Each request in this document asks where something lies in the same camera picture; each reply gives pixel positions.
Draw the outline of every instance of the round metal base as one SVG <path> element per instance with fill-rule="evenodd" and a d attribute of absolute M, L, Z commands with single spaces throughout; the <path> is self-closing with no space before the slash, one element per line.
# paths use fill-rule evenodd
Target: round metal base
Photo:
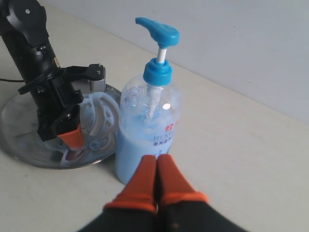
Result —
<path fill-rule="evenodd" d="M 91 93 L 90 84 L 79 81 L 73 84 L 83 94 Z M 118 126 L 121 92 L 106 85 L 108 98 L 97 98 L 90 107 L 97 107 L 93 122 L 89 122 L 87 103 L 81 107 L 81 124 L 86 145 L 82 150 L 70 150 L 61 139 L 42 142 L 37 129 L 37 107 L 30 94 L 16 94 L 3 108 L 0 115 L 0 142 L 9 155 L 32 166 L 47 169 L 72 169 L 98 163 L 113 155 L 116 149 L 116 130 Z"/>

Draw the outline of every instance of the white table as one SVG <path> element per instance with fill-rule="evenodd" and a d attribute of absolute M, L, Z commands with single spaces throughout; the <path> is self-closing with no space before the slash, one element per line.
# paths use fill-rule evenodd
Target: white table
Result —
<path fill-rule="evenodd" d="M 118 89 L 154 55 L 46 5 L 50 40 L 63 67 L 102 63 Z M 257 232 L 309 229 L 309 126 L 173 65 L 185 106 L 171 154 L 211 205 Z M 2 78 L 20 76 L 0 43 Z M 3 105 L 20 84 L 1 83 Z M 73 232 L 121 191 L 113 159 L 53 171 L 0 154 L 0 230 Z"/>

